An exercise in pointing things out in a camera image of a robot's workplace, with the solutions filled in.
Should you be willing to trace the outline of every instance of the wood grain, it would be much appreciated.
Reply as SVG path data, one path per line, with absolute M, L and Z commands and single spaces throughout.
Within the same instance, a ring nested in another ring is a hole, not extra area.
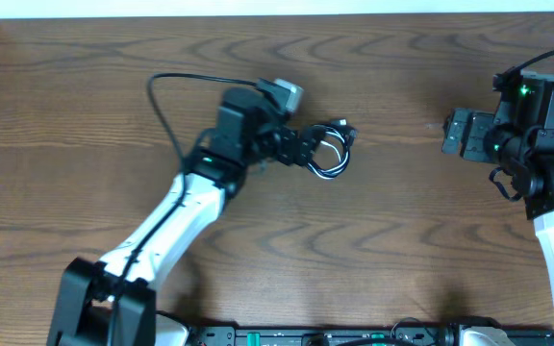
M 176 172 L 144 95 L 158 71 L 283 78 L 294 125 L 360 129 L 339 179 L 269 166 L 168 278 L 159 308 L 241 325 L 384 325 L 455 314 L 553 325 L 522 204 L 491 166 L 441 154 L 453 107 L 492 110 L 491 75 L 554 48 L 554 14 L 0 21 L 0 345 L 43 343 L 60 276 L 97 260 Z M 540 72 L 554 73 L 554 59 Z M 159 84 L 189 148 L 224 86 Z

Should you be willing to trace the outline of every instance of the wooden tabletop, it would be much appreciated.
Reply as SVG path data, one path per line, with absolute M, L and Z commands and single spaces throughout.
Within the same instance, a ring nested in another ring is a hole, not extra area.
M 0 21 L 0 344 L 43 343 L 64 268 L 97 260 L 165 196 L 177 161 L 155 72 L 305 88 L 293 126 L 345 117 L 326 182 L 273 163 L 189 248 L 158 308 L 197 322 L 384 325 L 458 314 L 554 323 L 540 245 L 493 166 L 441 153 L 454 107 L 494 110 L 495 72 L 554 48 L 554 14 Z M 536 70 L 554 73 L 554 59 Z M 158 84 L 187 149 L 222 85 Z

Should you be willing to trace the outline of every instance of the black cable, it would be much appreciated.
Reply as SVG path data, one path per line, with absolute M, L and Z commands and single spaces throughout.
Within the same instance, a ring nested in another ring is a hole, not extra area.
M 506 83 L 509 83 L 509 81 L 515 77 L 515 75 L 519 74 L 520 71 L 536 62 L 542 61 L 544 59 L 550 58 L 554 56 L 554 50 L 543 53 L 538 55 L 537 57 L 528 60 L 527 62 L 524 62 L 518 66 L 513 66 L 507 69 L 504 73 L 500 74 L 498 77 L 500 78 L 500 81 L 498 82 L 498 85 L 501 87 L 502 85 L 505 85 Z
M 538 55 L 537 57 L 535 57 L 534 59 L 530 59 L 530 60 L 528 60 L 527 62 L 524 62 L 524 63 L 520 64 L 519 66 L 513 67 L 513 68 L 511 68 L 511 69 L 513 69 L 513 70 L 515 70 L 515 71 L 520 71 L 521 69 L 523 69 L 523 68 L 525 68 L 525 67 L 527 67 L 527 66 L 529 66 L 529 65 L 531 65 L 531 64 L 534 64 L 534 63 L 536 63 L 536 62 L 539 62 L 539 61 L 542 61 L 542 60 L 544 60 L 544 59 L 550 58 L 550 57 L 552 57 L 552 56 L 554 56 L 554 50 L 549 51 L 549 52 L 546 52 L 546 53 L 543 53 L 543 54 L 540 54 L 540 55 Z
M 508 191 L 506 190 L 506 187 L 504 187 L 503 184 L 501 184 L 500 182 L 497 182 L 495 180 L 495 176 L 499 173 L 499 172 L 503 172 L 505 173 L 506 175 L 510 175 L 505 169 L 503 169 L 502 167 L 497 167 L 495 169 L 493 169 L 491 171 L 491 174 L 489 174 L 489 180 L 491 181 L 491 183 L 493 183 L 497 189 L 499 190 L 499 193 L 501 193 L 502 196 L 504 196 L 505 199 L 507 199 L 508 201 L 510 202 L 518 202 L 520 201 L 520 198 L 522 197 L 520 195 L 520 193 L 516 193 L 514 196 L 511 196 L 508 194 Z
M 348 134 L 344 134 L 342 131 L 340 131 L 340 129 L 332 125 L 318 124 L 313 126 L 322 127 L 326 131 L 326 135 L 335 138 L 341 144 L 342 155 L 340 156 L 339 162 L 331 168 L 324 169 L 313 160 L 309 161 L 309 163 L 307 164 L 307 168 L 322 179 L 335 179 L 338 177 L 339 174 L 345 171 L 345 168 L 347 168 L 347 165 L 350 162 L 350 144 L 347 138 Z
M 337 346 L 363 346 L 363 345 L 372 345 L 372 344 L 380 344 L 380 343 L 385 345 L 395 345 L 395 346 L 415 346 L 414 343 L 412 342 L 399 340 L 395 338 L 371 338 L 371 337 L 343 342 Z
M 176 135 L 174 135 L 174 132 L 172 131 L 172 128 L 170 128 L 170 125 L 168 124 L 167 120 L 164 117 L 164 114 L 162 113 L 162 110 L 160 109 L 160 106 L 158 105 L 157 99 L 155 97 L 154 92 L 154 82 L 161 78 L 192 78 L 197 80 L 203 80 L 203 81 L 211 81 L 211 82 L 220 82 L 220 83 L 229 83 L 229 84 L 238 84 L 238 85 L 245 85 L 245 86 L 252 86 L 254 87 L 256 83 L 250 82 L 250 81 L 244 81 L 244 80 L 237 80 L 237 79 L 229 79 L 229 78 L 221 78 L 221 77 L 213 77 L 213 76 L 204 76 L 204 75 L 197 75 L 197 74 L 189 74 L 189 73 L 157 73 L 149 78 L 146 84 L 146 93 L 149 97 L 149 102 L 151 103 L 151 107 L 153 108 L 153 112 L 155 115 L 157 115 L 158 119 L 160 120 L 160 123 L 164 127 L 164 130 L 166 134 L 168 135 L 168 138 L 170 139 L 170 142 L 172 142 L 172 146 L 174 147 L 174 151 L 179 158 L 179 171 L 184 173 L 183 181 L 182 181 L 182 189 L 181 194 L 179 198 L 176 200 L 176 202 L 172 205 L 172 207 L 164 214 L 162 219 L 158 221 L 155 226 L 149 231 L 142 240 L 138 243 L 136 248 L 132 250 L 130 253 L 130 257 L 127 259 L 127 262 L 125 263 L 125 266 L 123 267 L 123 271 L 121 275 L 118 277 L 117 282 L 114 284 L 113 289 L 113 311 L 111 313 L 111 320 L 109 322 L 108 326 L 108 338 L 106 344 L 109 346 L 113 345 L 114 340 L 114 329 L 116 327 L 116 317 L 118 316 L 119 311 L 119 300 L 121 299 L 121 294 L 123 292 L 123 285 L 125 283 L 125 278 L 127 278 L 132 265 L 137 261 L 139 254 L 142 252 L 142 248 L 144 245 L 149 241 L 151 236 L 155 234 L 155 232 L 162 226 L 162 224 L 165 222 L 165 220 L 172 215 L 174 211 L 177 210 L 182 204 L 183 199 L 185 198 L 187 191 L 188 191 L 188 182 L 185 179 L 185 156 L 183 155 L 183 150 L 181 149 L 181 145 L 179 144 L 179 140 L 177 139 Z M 207 136 L 211 132 L 211 129 L 205 130 L 200 134 L 198 139 L 196 139 L 196 145 L 202 142 L 202 139 L 204 139 L 205 136 Z

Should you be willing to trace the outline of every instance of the wire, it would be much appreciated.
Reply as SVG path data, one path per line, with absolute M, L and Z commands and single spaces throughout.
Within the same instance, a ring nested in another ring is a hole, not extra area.
M 330 148 L 333 148 L 333 150 L 335 151 L 335 154 L 337 155 L 337 160 L 339 162 L 341 162 L 341 153 L 339 152 L 339 149 L 337 149 L 337 147 L 325 140 L 322 140 L 320 141 L 320 144 L 324 145 L 324 146 L 327 146 L 327 147 L 330 147 Z
M 428 333 L 429 336 L 433 337 L 433 339 L 435 340 L 434 344 L 438 342 L 438 335 L 435 334 L 435 333 L 431 333 L 431 331 L 429 331 L 429 329 L 427 329 L 427 327 L 424 325 L 424 323 L 422 323 L 422 321 L 420 321 L 419 319 L 417 319 L 415 317 L 405 317 L 405 318 L 401 319 L 399 322 L 395 323 L 394 326 L 392 326 L 392 329 L 390 330 L 390 337 L 396 338 L 396 330 L 398 329 L 399 324 L 401 324 L 405 321 L 415 321 L 415 322 L 419 323 L 420 326 L 422 326 L 422 328 L 424 329 L 424 331 L 426 333 Z
M 543 54 L 540 54 L 538 55 L 537 57 L 533 58 L 533 59 L 530 59 L 528 60 L 527 62 L 524 62 L 518 66 L 513 66 L 513 67 L 510 67 L 509 69 L 507 69 L 504 73 L 502 73 L 500 76 L 501 76 L 501 79 L 504 83 L 507 83 L 508 81 L 510 81 L 515 75 L 517 75 L 518 73 L 520 73 L 520 71 L 529 66 L 529 65 L 532 65 L 536 62 L 539 62 L 539 61 L 542 61 L 544 59 L 547 59 L 547 58 L 550 58 L 550 57 L 553 57 L 554 56 L 554 50 L 552 51 L 549 51 L 549 52 L 546 52 L 546 53 L 543 53 Z
M 366 337 L 358 340 L 343 342 L 337 346 L 363 346 L 363 345 L 372 345 L 372 344 L 385 344 L 385 345 L 395 345 L 395 346 L 414 346 L 414 343 L 399 340 L 395 338 L 371 338 Z
M 174 132 L 172 131 L 172 128 L 168 124 L 167 120 L 164 117 L 164 114 L 162 113 L 162 110 L 160 109 L 160 106 L 158 105 L 157 98 L 155 97 L 154 92 L 154 84 L 155 81 L 161 78 L 191 78 L 191 79 L 197 79 L 202 81 L 211 81 L 211 82 L 220 82 L 220 83 L 228 83 L 228 84 L 238 84 L 238 85 L 244 85 L 244 86 L 252 86 L 254 87 L 256 83 L 250 82 L 250 81 L 244 81 L 244 80 L 237 80 L 237 79 L 229 79 L 229 78 L 221 78 L 221 77 L 213 77 L 213 76 L 204 76 L 204 75 L 197 75 L 197 74 L 190 74 L 190 73 L 157 73 L 149 78 L 149 80 L 146 83 L 146 93 L 149 98 L 149 102 L 151 104 L 151 107 L 153 108 L 153 112 L 160 120 L 160 123 L 164 127 L 164 130 L 166 134 L 168 135 L 168 138 L 170 139 L 170 142 L 172 143 L 172 146 L 174 147 L 174 151 L 179 159 L 179 171 L 183 173 L 183 179 L 182 179 L 182 189 L 181 194 L 179 195 L 179 198 L 176 200 L 176 202 L 170 207 L 170 209 L 164 214 L 162 219 L 158 221 L 155 226 L 149 231 L 142 240 L 138 243 L 136 248 L 132 250 L 130 253 L 130 257 L 127 259 L 127 262 L 125 263 L 125 266 L 123 267 L 123 271 L 121 272 L 121 275 L 118 277 L 117 282 L 114 284 L 113 288 L 113 311 L 111 314 L 111 320 L 109 322 L 108 326 L 108 339 L 106 344 L 109 346 L 113 345 L 114 341 L 114 329 L 116 327 L 116 317 L 118 316 L 119 311 L 119 300 L 121 299 L 121 295 L 123 293 L 123 285 L 125 284 L 125 279 L 127 278 L 130 270 L 132 269 L 132 265 L 137 261 L 139 254 L 142 252 L 142 248 L 144 245 L 149 241 L 151 236 L 155 234 L 155 232 L 162 226 L 162 224 L 172 215 L 174 211 L 177 210 L 182 204 L 183 200 L 187 194 L 188 191 L 188 182 L 185 177 L 185 156 L 183 155 L 183 150 L 181 149 L 181 145 L 179 144 L 179 140 L 177 139 L 176 135 L 174 135 Z M 203 131 L 198 139 L 196 139 L 196 145 L 200 144 L 204 137 L 209 135 L 212 132 L 212 129 L 208 129 Z
M 341 143 L 343 155 L 340 155 L 339 150 L 334 145 L 322 140 L 320 142 L 321 144 L 330 146 L 335 150 L 339 159 L 339 163 L 331 168 L 324 169 L 320 167 L 317 163 L 315 163 L 315 161 L 311 160 L 309 161 L 309 163 L 307 163 L 307 168 L 322 179 L 335 179 L 338 177 L 339 174 L 343 173 L 345 168 L 347 168 L 347 164 L 350 162 L 350 146 L 348 144 L 348 140 L 337 127 L 333 127 L 332 125 L 319 124 L 313 125 L 313 127 L 321 127 L 326 131 L 326 135 L 336 138 L 337 141 Z

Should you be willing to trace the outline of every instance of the green terminal connector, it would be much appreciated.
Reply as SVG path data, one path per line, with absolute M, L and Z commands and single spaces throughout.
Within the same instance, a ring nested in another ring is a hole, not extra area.
M 383 334 L 372 334 L 371 338 L 384 338 Z M 372 346 L 386 346 L 386 344 L 373 344 Z
M 247 334 L 247 346 L 260 346 L 260 333 Z

